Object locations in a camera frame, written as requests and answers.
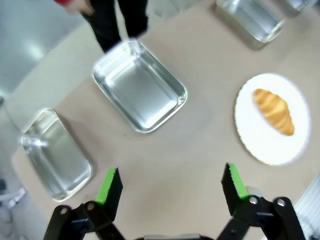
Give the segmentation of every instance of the green tape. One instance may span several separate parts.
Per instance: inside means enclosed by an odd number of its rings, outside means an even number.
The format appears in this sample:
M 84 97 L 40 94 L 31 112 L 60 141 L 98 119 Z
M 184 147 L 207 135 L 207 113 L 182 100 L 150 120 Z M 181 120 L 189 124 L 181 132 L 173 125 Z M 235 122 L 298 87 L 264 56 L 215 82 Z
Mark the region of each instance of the green tape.
M 114 179 L 114 176 L 116 174 L 116 168 L 109 168 L 108 172 L 105 175 L 103 184 L 100 187 L 100 190 L 95 198 L 95 202 L 103 205 L 105 204 L 108 194 L 109 194 L 109 190 L 112 184 L 112 181 Z
M 249 196 L 249 192 L 247 191 L 247 188 L 240 177 L 240 174 L 237 170 L 236 165 L 234 163 L 229 163 L 229 167 L 230 167 L 231 177 L 235 186 L 235 190 L 239 198 L 243 200 L 247 196 Z

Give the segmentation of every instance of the beige tabletop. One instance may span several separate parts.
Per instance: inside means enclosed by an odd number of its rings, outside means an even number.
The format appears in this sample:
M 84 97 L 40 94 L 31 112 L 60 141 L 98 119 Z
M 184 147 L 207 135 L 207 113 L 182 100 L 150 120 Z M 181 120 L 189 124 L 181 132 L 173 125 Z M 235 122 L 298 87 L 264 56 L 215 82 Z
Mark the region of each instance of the beige tabletop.
M 213 1 L 170 19 L 141 38 L 143 44 L 186 86 L 185 105 L 158 130 L 135 132 L 89 78 L 55 110 L 95 166 L 93 179 L 64 204 L 77 207 L 94 196 L 108 168 L 123 182 L 115 224 L 128 239 L 145 234 L 201 233 L 216 238 L 230 218 L 221 177 L 236 163 L 246 185 L 267 200 L 293 202 L 320 169 L 320 17 L 308 9 L 286 22 L 283 32 L 259 51 L 249 49 L 215 17 Z M 304 154 L 286 166 L 255 160 L 235 128 L 238 91 L 251 77 L 274 72 L 304 94 L 312 133 Z M 30 197 L 47 220 L 55 206 L 23 149 L 12 158 Z M 251 231 L 250 239 L 259 231 Z

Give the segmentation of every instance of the person's hand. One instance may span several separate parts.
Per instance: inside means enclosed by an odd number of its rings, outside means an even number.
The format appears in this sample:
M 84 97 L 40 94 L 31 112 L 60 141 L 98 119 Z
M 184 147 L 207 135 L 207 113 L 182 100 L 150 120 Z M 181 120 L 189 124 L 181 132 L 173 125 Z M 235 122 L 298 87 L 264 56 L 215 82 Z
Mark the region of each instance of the person's hand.
M 95 12 L 90 0 L 71 0 L 64 8 L 69 14 L 83 13 L 90 16 Z

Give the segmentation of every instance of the black pants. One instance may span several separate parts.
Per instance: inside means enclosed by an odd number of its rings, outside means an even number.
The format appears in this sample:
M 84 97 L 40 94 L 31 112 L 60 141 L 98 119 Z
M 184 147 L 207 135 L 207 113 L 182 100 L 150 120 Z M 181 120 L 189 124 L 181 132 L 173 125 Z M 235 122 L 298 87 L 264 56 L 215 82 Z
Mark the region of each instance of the black pants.
M 147 30 L 147 2 L 148 0 L 118 0 L 129 37 L 138 37 Z M 94 14 L 92 16 L 83 14 L 83 17 L 91 25 L 96 40 L 106 52 L 121 40 L 115 0 L 91 0 L 91 5 L 94 8 Z

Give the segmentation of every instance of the pastry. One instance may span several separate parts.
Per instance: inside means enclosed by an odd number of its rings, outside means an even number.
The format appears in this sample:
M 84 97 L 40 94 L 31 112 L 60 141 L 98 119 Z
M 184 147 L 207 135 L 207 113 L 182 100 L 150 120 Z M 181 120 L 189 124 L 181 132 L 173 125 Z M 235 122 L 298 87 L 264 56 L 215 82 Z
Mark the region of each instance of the pastry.
M 276 94 L 264 89 L 257 89 L 253 99 L 264 118 L 279 132 L 291 136 L 295 132 L 288 104 Z

